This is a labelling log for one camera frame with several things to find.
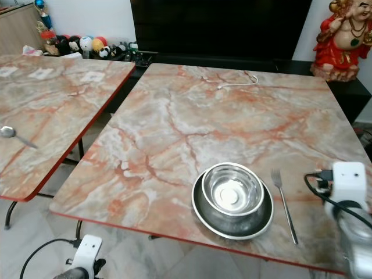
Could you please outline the steel fork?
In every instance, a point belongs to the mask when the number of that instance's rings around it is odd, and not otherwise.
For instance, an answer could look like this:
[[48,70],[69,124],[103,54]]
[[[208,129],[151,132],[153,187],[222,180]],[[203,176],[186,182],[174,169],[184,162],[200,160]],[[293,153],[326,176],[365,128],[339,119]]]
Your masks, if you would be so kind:
[[284,205],[284,212],[287,218],[287,223],[289,226],[289,230],[291,233],[292,241],[294,242],[295,245],[299,245],[298,237],[296,235],[295,231],[295,226],[291,218],[291,214],[289,212],[289,206],[287,204],[286,197],[284,195],[284,191],[282,190],[282,179],[281,179],[281,171],[279,169],[272,169],[271,170],[271,180],[276,186],[276,188],[279,190],[281,194],[281,200],[282,200],[282,205]]

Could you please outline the steel spoon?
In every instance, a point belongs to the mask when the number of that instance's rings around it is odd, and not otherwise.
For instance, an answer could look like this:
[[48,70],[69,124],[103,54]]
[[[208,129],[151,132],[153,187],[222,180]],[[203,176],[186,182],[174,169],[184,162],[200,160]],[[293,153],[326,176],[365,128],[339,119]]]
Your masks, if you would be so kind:
[[0,135],[3,138],[16,138],[18,141],[22,142],[22,144],[32,147],[34,149],[37,149],[37,145],[35,145],[33,142],[30,140],[21,137],[13,127],[7,127],[7,126],[2,126],[0,128]]

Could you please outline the steel bowl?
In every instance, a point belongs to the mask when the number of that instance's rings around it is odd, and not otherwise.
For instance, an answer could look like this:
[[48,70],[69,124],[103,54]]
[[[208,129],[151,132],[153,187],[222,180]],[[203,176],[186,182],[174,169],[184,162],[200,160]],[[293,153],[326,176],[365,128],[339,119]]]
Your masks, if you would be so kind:
[[226,216],[246,216],[263,204],[264,186],[249,168],[231,162],[215,164],[202,176],[203,196]]

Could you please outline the steel plate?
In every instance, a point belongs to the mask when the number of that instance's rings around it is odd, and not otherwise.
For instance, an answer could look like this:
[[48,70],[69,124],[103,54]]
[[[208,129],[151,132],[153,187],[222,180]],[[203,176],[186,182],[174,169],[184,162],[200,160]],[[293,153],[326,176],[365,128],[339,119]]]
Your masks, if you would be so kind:
[[191,196],[194,213],[202,225],[223,238],[233,240],[252,239],[268,232],[273,219],[274,203],[265,184],[262,185],[264,198],[257,212],[245,216],[228,216],[218,212],[207,202],[201,186],[204,175],[201,173],[194,182]]

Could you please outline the white paper sticker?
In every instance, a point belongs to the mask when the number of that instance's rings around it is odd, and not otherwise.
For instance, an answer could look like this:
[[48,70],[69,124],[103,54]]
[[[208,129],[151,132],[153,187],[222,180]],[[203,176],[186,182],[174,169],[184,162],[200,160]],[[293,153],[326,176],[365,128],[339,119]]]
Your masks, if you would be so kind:
[[85,73],[85,75],[81,79],[81,82],[82,83],[100,83],[105,77],[106,77],[106,74],[104,72],[89,71]]
[[16,72],[19,68],[15,66],[0,67],[0,77],[10,77],[11,74]]
[[34,78],[35,80],[46,80],[57,76],[59,76],[59,72],[52,67],[43,67],[43,69],[37,69],[28,75],[29,78]]

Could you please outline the red laughing Buddha statue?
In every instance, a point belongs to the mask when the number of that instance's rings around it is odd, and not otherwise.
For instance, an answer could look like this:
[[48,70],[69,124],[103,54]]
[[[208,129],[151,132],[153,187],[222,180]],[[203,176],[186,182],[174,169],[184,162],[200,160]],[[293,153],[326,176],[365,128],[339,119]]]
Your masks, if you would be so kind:
[[372,49],[372,0],[332,0],[317,35],[310,71],[327,81],[355,80]]

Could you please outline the white crumpled plastic bag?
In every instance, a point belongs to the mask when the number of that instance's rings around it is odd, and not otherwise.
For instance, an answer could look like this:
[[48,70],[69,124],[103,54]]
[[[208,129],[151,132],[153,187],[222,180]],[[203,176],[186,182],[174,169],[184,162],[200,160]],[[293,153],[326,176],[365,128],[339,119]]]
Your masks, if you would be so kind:
[[29,45],[25,45],[22,48],[22,55],[26,56],[44,56],[44,51],[41,49],[37,49],[34,47],[31,47]]

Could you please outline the red gold small figurine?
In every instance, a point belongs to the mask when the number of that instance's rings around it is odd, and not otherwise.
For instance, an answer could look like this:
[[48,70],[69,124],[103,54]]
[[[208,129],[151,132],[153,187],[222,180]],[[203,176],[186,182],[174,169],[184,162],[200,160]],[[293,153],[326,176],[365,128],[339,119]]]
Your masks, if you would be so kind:
[[37,21],[37,30],[40,32],[41,40],[43,40],[45,53],[51,56],[59,56],[59,50],[56,47],[56,35],[53,30],[49,30],[41,21]]

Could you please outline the wooden cabinet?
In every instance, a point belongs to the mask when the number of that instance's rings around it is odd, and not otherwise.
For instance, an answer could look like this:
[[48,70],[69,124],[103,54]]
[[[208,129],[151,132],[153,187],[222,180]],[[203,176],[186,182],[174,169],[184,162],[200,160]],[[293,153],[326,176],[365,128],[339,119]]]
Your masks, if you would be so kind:
[[22,48],[26,45],[42,49],[38,21],[40,16],[32,3],[2,7],[0,54],[22,54]]

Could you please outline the white blue plush toy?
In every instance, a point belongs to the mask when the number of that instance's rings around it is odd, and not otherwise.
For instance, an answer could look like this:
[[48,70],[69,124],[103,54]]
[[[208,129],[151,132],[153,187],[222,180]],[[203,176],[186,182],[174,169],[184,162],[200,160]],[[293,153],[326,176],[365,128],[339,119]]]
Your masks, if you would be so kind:
[[87,35],[85,35],[85,37],[81,37],[79,40],[81,53],[83,56],[85,56],[85,58],[87,58],[92,51],[92,40],[93,39]]

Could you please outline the yellow red plush toy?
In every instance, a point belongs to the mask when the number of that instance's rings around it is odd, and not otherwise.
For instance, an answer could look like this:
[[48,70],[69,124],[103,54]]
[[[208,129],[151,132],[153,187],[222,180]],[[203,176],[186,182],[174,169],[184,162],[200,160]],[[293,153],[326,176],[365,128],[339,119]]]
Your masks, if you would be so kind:
[[99,58],[104,58],[108,54],[106,46],[106,40],[103,37],[95,37],[91,40],[91,49]]

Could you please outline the blue gold trophy figurine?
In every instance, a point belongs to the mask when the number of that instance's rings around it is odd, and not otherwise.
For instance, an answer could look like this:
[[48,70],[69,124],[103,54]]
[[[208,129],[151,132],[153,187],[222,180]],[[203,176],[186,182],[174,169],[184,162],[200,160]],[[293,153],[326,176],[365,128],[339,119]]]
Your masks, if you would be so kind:
[[34,0],[34,6],[37,8],[38,13],[40,14],[40,18],[42,23],[48,30],[53,30],[51,16],[47,11],[47,6],[45,0]]

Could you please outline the black television screen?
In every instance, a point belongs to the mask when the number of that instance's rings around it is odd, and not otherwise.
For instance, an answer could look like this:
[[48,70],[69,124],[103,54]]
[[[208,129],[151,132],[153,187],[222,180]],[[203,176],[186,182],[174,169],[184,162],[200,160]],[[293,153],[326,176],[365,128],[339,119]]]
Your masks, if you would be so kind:
[[139,48],[290,59],[313,0],[131,0]]

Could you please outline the black white plush toy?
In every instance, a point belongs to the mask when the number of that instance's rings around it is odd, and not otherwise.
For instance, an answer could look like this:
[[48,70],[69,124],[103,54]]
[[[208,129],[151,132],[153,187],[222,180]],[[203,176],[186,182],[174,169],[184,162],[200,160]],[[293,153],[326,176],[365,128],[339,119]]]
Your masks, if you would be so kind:
[[107,56],[107,59],[109,60],[122,61],[123,58],[128,54],[128,47],[122,42],[119,44],[109,45],[108,48],[109,55]]

